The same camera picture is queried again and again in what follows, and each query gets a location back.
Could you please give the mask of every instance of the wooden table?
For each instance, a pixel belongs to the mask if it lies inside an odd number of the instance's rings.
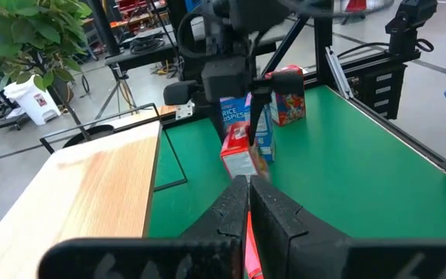
[[[36,277],[42,255],[66,239],[144,236],[160,133],[155,121],[53,153],[0,222],[0,278]]]

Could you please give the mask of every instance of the concrete floor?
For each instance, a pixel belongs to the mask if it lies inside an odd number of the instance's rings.
[[[358,46],[362,42],[388,42],[384,26],[395,15],[398,5],[377,14],[369,15],[367,20],[347,26],[334,26],[334,50],[342,52]],[[408,63],[400,101],[399,117],[394,123],[404,129],[431,149],[446,157],[446,2],[440,2],[437,13],[420,29],[419,37],[430,40],[436,47],[433,53],[423,53],[419,61]],[[277,27],[288,29],[291,22]],[[374,53],[363,53],[360,58]],[[258,57],[261,67],[266,65],[271,54]],[[296,39],[279,67],[288,64],[300,66],[314,65],[314,32],[306,26]],[[91,86],[91,94],[84,94],[80,86],[74,88],[76,98],[71,106],[82,122],[91,121],[100,115],[101,107],[115,85],[110,70],[103,67],[103,61],[89,62],[83,66],[85,76]],[[128,83],[134,94],[136,104],[154,102],[163,104],[163,89],[176,81],[151,75],[152,65],[129,71]],[[127,106],[120,99],[119,107],[116,96],[102,112],[111,115]],[[65,129],[74,125],[69,115],[62,115],[45,126],[26,123],[21,131],[0,129],[0,220],[19,197],[26,185],[33,179],[49,154],[39,145],[42,135]],[[55,148],[63,146],[64,141],[54,143]]]

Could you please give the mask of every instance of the green tabletop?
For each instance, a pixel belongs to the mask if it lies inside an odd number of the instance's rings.
[[[275,127],[273,184],[354,237],[446,237],[446,174],[326,87]],[[156,192],[150,236],[177,236],[229,184],[208,119],[168,130],[188,182]],[[156,184],[181,178],[163,139]]]

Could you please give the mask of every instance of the small red box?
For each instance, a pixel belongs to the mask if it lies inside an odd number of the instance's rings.
[[[306,71],[298,66],[290,65],[278,70],[280,71],[296,71],[300,74],[305,74]],[[273,73],[266,74],[266,78],[271,78]],[[271,94],[271,118],[278,124],[284,126],[290,122],[303,118],[306,115],[306,102],[304,97],[295,96],[292,94],[280,95],[277,92]]]
[[[247,182],[251,175],[261,175],[269,179],[268,164],[262,158],[257,143],[249,145],[248,122],[236,122],[228,127],[220,156],[231,178],[245,175]]]

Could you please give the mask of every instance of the white container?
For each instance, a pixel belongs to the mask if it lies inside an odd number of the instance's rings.
[[[51,94],[43,92],[34,85],[34,77],[32,76],[27,82],[22,84],[8,84],[5,87],[6,98],[17,102],[27,115],[36,125],[44,125],[46,121],[56,116],[60,116],[61,112],[56,106]]]

